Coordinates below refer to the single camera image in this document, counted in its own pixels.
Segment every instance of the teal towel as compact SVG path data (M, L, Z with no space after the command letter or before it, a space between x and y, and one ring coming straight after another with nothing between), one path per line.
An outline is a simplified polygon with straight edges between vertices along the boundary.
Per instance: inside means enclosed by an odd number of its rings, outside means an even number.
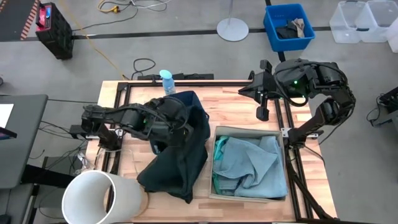
M213 160L220 161L223 159L223 153L221 152L221 148L225 145L228 140L228 136L221 136L218 141L216 141L213 151ZM220 190L218 184L218 176L216 173L212 172L213 184L217 194L223 194Z
M275 136L261 139L229 137L218 147L221 149L217 149L215 155L222 157L215 157L217 159L213 161L217 193L260 198L287 195L282 154Z

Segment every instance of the floor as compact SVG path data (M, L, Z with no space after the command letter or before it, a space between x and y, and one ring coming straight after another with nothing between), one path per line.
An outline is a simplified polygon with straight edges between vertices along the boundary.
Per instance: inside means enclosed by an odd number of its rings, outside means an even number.
M272 0L272 4L299 2L312 26L327 27L340 0ZM59 0L53 1L65 12ZM134 14L132 7L120 14L98 12L96 2L68 0L82 26L123 19ZM233 16L244 20L250 28L263 28L266 4L263 0L235 0ZM87 29L88 34L117 34L178 30L214 30L217 23L228 17L227 0L173 0L164 12L140 9L129 21ZM64 16L73 24L71 18ZM35 26L30 37L34 37ZM101 49L122 71L132 73L132 61L151 58L157 65L146 74L168 69L172 73L214 73L216 79L245 79L251 70L259 71L259 61L279 63L271 50L266 33L252 33L240 42L227 42L216 34L179 35L167 37L135 37L95 39ZM119 80L118 73L98 55L87 40L76 40L73 59L56 60L37 41L0 42L0 76L6 82L0 94L23 95L45 93L52 99L96 101L103 80ZM398 219L398 145L397 131L390 124L373 128L367 113L375 98L396 87L398 55L387 43L336 44L330 31L317 31L316 38L303 51L286 52L286 58L307 58L319 62L336 62L348 77L356 96L352 117L322 144L330 188L338 216L342 220L395 223ZM312 111L323 98L310 101ZM81 103L49 101L44 121L60 126L79 124ZM77 147L79 142L39 133L32 157L45 149L45 156L61 156ZM30 160L41 165L43 156ZM48 208L47 214L61 215L60 198L48 197L58 208ZM37 214L35 223L53 223Z

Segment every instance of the blue crate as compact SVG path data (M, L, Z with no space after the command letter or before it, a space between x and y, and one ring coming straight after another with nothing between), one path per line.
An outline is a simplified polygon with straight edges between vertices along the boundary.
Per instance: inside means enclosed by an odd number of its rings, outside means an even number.
M285 27L287 20L296 18L304 20L304 38L280 39L276 33L277 27ZM264 27L266 28L269 42L272 50L283 52L288 50L303 50L307 47L315 33L310 22L305 15L301 4L281 4L276 6L267 6L264 16Z

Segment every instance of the wooden table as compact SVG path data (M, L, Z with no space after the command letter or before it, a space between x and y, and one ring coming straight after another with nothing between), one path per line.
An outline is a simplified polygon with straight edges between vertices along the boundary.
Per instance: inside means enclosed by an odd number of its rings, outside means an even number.
M148 83L148 81L131 81L134 83ZM239 82L237 80L225 80L225 82ZM99 94L98 104L100 106L113 107L118 81L104 81ZM294 212L290 196L284 202L253 203L233 202L228 200L210 199L209 184L211 177L210 163L213 155L213 142L215 127L218 125L234 126L240 128L279 130L275 104L268 102L270 110L269 121L262 122L256 118L258 104L244 96L238 95L241 87L212 86L193 87L178 86L177 92L193 90L198 95L205 111L210 115L211 138L207 141L208 160L197 179L193 188L194 199L191 204L172 197L164 192L149 194L148 209L139 217L132 219L135 222L287 222L294 221ZM124 93L120 104L123 104ZM131 89L130 103L145 103L151 98L164 96L162 87L133 87ZM285 127L287 118L284 103L281 100L281 108ZM291 107L292 116L296 127L311 118L310 108ZM320 153L318 142L308 140L307 146ZM140 141L125 135L119 175L125 178L136 178L137 174L132 163L132 151L138 171L142 171L148 163L155 158L149 142ZM98 151L98 142L91 141L87 147L86 156L93 163ZM301 150L303 168L307 179L308 189L317 202L331 216L336 212L330 193L329 183L322 161L310 152ZM97 167L101 169L103 154L98 157ZM305 216L302 195L297 189L302 216Z

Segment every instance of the black desk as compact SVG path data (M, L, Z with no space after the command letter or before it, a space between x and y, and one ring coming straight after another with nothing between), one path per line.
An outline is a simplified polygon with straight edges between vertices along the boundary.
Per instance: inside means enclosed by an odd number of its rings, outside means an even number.
M6 129L17 138L0 141L0 189L12 189L21 183L66 187L73 176L27 165L29 154L42 120L47 95L0 96L0 104L13 104Z
M26 164L42 120L47 95L0 96L0 104L13 104L6 129L17 138L0 141L0 214L22 223L34 184L65 188L73 176Z

